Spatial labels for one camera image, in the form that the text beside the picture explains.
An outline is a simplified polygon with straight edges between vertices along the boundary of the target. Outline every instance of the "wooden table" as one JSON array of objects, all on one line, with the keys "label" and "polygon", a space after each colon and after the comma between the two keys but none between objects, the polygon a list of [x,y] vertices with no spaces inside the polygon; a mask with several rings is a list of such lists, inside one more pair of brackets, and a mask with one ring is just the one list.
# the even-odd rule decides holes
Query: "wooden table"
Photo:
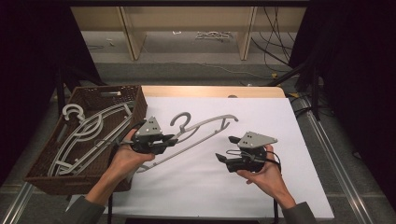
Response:
[{"label": "wooden table", "polygon": [[284,98],[278,87],[142,86],[145,96]]},{"label": "wooden table", "polygon": [[[236,116],[238,121],[228,119],[226,130],[177,154],[219,127],[217,122],[203,125],[187,141],[146,162],[148,166],[160,164],[135,174],[131,190],[114,194],[114,216],[227,220],[273,217],[273,199],[229,173],[215,156],[219,153],[231,158],[226,150],[238,147],[229,142],[228,136],[251,131],[278,139],[275,151],[296,202],[308,202],[318,219],[333,218],[290,102],[280,88],[143,86],[143,93],[148,102],[147,118],[155,116],[165,134],[178,132],[183,121],[178,120],[174,126],[169,121],[180,112],[191,113],[187,128],[225,114]],[[175,153],[177,156],[161,162]]]}]

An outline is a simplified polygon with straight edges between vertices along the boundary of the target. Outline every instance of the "white table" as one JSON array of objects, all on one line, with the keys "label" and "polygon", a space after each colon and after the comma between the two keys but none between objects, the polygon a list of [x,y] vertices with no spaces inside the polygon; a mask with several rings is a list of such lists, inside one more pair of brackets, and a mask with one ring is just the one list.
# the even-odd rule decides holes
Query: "white table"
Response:
[{"label": "white table", "polygon": [[[224,114],[235,115],[239,121],[229,120],[230,126],[223,132],[145,173],[135,174],[130,191],[114,194],[115,216],[256,220],[273,217],[273,199],[255,185],[247,185],[237,174],[229,173],[215,156],[237,149],[228,136],[242,137],[252,131],[278,139],[275,153],[281,159],[283,177],[296,202],[308,202],[318,219],[333,218],[288,99],[146,96],[146,100],[147,118],[155,116],[164,134],[178,132],[184,119],[174,127],[169,123],[185,111],[191,113],[187,127]],[[194,143],[219,125],[220,121],[203,126],[191,139],[169,147],[155,161]]]}]

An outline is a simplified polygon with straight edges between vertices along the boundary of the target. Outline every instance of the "wicker basket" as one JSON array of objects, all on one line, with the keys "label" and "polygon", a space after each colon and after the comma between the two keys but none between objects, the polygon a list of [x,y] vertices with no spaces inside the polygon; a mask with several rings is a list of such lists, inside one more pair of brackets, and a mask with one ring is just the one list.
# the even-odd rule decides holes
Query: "wicker basket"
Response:
[{"label": "wicker basket", "polygon": [[[131,119],[132,125],[146,116],[148,107],[140,86],[79,87],[75,88],[68,103],[80,105],[84,110],[85,117],[88,118],[89,116],[112,105],[125,103],[127,101],[134,101],[134,108],[132,109],[133,116]],[[126,113],[122,114],[119,112],[109,116],[109,120],[105,120],[106,123],[104,128],[97,136],[97,139],[101,139],[110,133],[124,120],[125,115]],[[86,194],[90,191],[107,168],[110,147],[107,147],[84,171],[78,175],[48,176],[50,165],[57,154],[58,148],[78,125],[79,123],[77,118],[73,119],[72,117],[69,121],[66,121],[64,116],[59,118],[49,141],[44,146],[27,176],[24,178],[26,182],[29,182],[44,192],[52,195]],[[125,134],[128,131],[129,129],[127,128],[122,134]],[[93,145],[93,139],[76,144],[73,147],[73,150],[69,153],[67,157],[68,160],[81,158],[81,156],[84,155]],[[125,191],[130,188],[131,180],[124,179],[116,187],[115,191]]]}]

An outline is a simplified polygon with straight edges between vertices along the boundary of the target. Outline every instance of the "person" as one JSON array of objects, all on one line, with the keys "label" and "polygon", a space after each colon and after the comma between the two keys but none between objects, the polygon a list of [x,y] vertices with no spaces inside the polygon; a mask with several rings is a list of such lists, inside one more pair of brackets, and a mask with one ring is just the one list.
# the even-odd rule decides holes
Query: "person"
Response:
[{"label": "person", "polygon": [[[135,130],[128,132],[125,139],[131,139],[134,132]],[[274,152],[271,145],[266,145],[265,148],[267,151]],[[85,198],[79,197],[54,223],[96,223],[105,211],[108,198],[121,180],[129,173],[134,173],[145,161],[152,161],[154,158],[154,154],[137,153],[131,149],[130,145],[121,145],[107,170]],[[274,154],[267,153],[267,159],[274,160]],[[254,183],[263,192],[273,197],[282,208],[283,216],[288,224],[317,223],[307,203],[296,204],[275,164],[265,163],[258,173],[246,170],[239,170],[236,173],[244,177],[247,184]]]}]

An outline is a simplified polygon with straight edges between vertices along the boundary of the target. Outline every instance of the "sleeve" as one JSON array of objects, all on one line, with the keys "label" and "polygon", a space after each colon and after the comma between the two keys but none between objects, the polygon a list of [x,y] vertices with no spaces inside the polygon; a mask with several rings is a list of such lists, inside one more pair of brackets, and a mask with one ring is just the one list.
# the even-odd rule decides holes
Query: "sleeve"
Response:
[{"label": "sleeve", "polygon": [[104,211],[104,206],[90,203],[81,196],[70,206],[62,217],[54,221],[54,224],[97,223]]},{"label": "sleeve", "polygon": [[282,213],[288,224],[317,223],[308,203],[299,203],[292,208],[282,210]]}]

